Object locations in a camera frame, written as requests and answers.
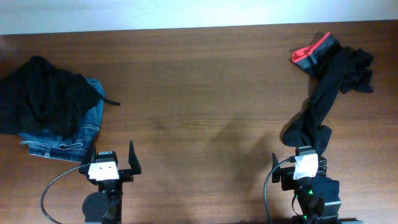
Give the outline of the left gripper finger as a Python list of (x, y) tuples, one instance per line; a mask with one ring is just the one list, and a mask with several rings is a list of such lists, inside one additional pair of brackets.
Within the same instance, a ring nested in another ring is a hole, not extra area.
[(95, 145), (91, 145), (88, 152), (86, 153), (86, 155), (83, 157), (83, 159), (81, 160), (82, 164), (89, 164), (92, 162), (92, 160), (95, 159), (95, 154), (96, 154), (96, 147)]
[(141, 174), (141, 165), (138, 161), (138, 158), (135, 153), (134, 145), (133, 142), (130, 141), (129, 143), (129, 157), (128, 157), (128, 163), (131, 167), (132, 173), (133, 174)]

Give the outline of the black leggings with red waistband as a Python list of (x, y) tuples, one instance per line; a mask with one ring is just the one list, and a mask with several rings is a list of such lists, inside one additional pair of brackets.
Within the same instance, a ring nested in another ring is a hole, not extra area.
[(332, 134), (332, 129), (322, 122), (339, 92), (373, 92), (373, 60), (374, 56), (362, 49), (342, 46), (330, 32), (312, 45), (294, 51), (292, 63), (316, 79), (317, 85), (304, 112), (284, 131), (282, 142), (290, 147), (311, 146), (322, 155)]

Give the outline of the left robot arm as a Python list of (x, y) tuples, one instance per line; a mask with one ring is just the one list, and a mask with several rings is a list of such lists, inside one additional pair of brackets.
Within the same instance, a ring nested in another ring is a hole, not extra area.
[(132, 142), (129, 143), (128, 163), (130, 168), (118, 169), (114, 151), (96, 152), (95, 147), (88, 151), (79, 173), (85, 175), (98, 190), (89, 194), (83, 202), (85, 223), (121, 223), (123, 184), (133, 182), (134, 176), (142, 172)]

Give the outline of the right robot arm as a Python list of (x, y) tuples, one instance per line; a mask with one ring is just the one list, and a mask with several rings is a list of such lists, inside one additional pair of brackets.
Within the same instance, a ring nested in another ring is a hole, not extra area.
[(283, 191), (293, 191), (292, 202), (298, 202), (302, 211), (292, 223), (338, 223), (340, 183), (326, 176), (326, 164), (311, 146), (296, 148), (295, 155), (283, 161), (272, 155), (272, 182), (279, 182)]

